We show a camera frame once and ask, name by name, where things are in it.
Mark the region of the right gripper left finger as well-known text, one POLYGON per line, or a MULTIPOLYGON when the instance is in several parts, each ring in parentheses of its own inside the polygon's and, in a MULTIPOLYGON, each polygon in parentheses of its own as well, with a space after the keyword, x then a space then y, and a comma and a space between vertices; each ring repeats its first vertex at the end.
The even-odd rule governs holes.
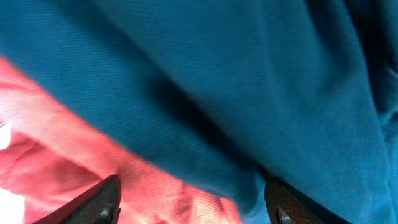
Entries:
POLYGON ((121 183, 110 175, 34 224, 117 224, 121 183))

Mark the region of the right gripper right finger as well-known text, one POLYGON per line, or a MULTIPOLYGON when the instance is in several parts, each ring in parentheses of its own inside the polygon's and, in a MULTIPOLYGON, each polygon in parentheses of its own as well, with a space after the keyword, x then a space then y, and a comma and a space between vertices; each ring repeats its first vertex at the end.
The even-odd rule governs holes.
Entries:
POLYGON ((264 200, 272 224, 349 224, 279 179, 266 179, 264 200))

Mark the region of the blue polo shirt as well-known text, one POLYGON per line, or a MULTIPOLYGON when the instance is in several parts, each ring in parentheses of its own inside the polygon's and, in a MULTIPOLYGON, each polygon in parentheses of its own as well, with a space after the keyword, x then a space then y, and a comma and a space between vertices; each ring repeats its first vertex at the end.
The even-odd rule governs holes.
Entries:
POLYGON ((396 1, 2 1, 2 59, 239 223, 270 177, 397 222, 396 1))

